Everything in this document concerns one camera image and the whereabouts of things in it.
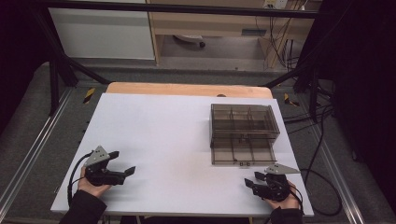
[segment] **person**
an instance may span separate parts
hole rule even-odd
[[[106,204],[100,200],[100,197],[111,188],[110,185],[103,185],[96,187],[92,185],[85,176],[85,167],[81,168],[80,180],[78,181],[78,190],[73,196],[69,211],[61,219],[60,224],[97,224],[102,214],[106,210]],[[295,194],[295,186],[289,182],[290,190]],[[298,200],[289,194],[282,202],[271,201],[264,199],[268,202],[274,211],[271,213],[271,222],[273,224],[302,224],[303,213],[299,209]],[[190,217],[168,217],[147,219],[147,223],[245,223],[245,219],[241,218],[198,218],[192,221]]]

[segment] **wooden panel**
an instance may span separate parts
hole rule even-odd
[[[113,82],[108,85],[106,93],[131,94],[166,94],[166,95],[201,95],[218,96],[223,94],[229,97],[248,97],[272,99],[268,88],[247,86],[218,86],[218,85],[189,85],[189,84],[160,84],[160,83],[133,83]]]

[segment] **transparent drawer box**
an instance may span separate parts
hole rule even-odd
[[[212,105],[212,164],[267,165],[276,161],[279,129],[269,105]]]

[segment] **person's left hand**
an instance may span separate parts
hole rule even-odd
[[[84,190],[87,193],[90,193],[91,195],[95,196],[96,198],[100,198],[103,193],[105,193],[106,190],[111,188],[111,185],[102,185],[99,187],[94,186],[93,184],[88,181],[85,176],[85,167],[83,166],[81,168],[81,179],[78,181],[78,189]]]

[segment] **yellow and black tape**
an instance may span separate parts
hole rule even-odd
[[[294,106],[300,106],[298,102],[293,102],[289,99],[289,95],[285,93],[285,104],[286,105],[294,105]]]
[[[82,103],[83,103],[83,104],[89,103],[90,100],[91,100],[91,97],[93,96],[93,93],[94,93],[94,92],[95,92],[95,88],[90,88],[90,89],[87,91],[87,94],[85,95],[84,101],[83,101]]]

